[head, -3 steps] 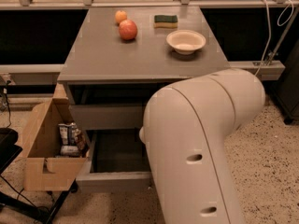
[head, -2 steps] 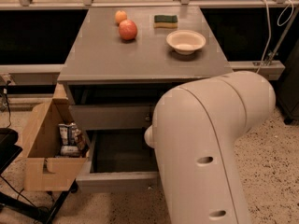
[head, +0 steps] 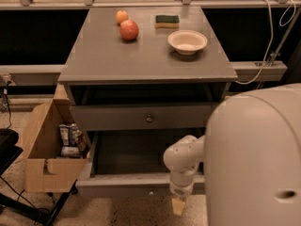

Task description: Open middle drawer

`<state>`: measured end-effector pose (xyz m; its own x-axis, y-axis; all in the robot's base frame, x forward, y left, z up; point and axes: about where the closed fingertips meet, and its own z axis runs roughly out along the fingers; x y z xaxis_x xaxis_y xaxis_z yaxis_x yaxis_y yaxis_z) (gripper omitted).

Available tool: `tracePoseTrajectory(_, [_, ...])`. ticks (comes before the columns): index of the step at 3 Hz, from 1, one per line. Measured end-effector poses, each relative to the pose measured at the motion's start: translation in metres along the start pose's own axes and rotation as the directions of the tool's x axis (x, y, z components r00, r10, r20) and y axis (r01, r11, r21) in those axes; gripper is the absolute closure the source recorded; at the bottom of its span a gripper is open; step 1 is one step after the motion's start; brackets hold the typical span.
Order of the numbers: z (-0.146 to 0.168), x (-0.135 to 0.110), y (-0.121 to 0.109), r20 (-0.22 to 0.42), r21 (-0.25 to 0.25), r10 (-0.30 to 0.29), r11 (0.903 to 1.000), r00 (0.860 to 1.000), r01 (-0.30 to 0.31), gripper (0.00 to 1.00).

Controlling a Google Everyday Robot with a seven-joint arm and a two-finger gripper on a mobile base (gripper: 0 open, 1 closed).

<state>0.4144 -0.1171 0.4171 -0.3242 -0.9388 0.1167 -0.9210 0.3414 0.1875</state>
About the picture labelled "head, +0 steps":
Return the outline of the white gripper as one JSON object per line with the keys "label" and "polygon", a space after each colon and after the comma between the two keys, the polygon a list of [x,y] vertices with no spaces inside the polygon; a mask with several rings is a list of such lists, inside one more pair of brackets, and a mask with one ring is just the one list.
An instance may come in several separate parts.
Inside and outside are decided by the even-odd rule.
{"label": "white gripper", "polygon": [[169,189],[171,193],[176,196],[171,199],[173,213],[176,216],[181,216],[185,207],[184,198],[187,198],[193,191],[194,187],[194,176],[171,172],[170,173],[170,184]]}

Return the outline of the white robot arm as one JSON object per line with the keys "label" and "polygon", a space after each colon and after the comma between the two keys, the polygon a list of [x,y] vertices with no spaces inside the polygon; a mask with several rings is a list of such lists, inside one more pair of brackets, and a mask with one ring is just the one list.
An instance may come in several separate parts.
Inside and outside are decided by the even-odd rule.
{"label": "white robot arm", "polygon": [[301,84],[230,97],[164,162],[176,215],[203,168],[208,226],[301,226]]}

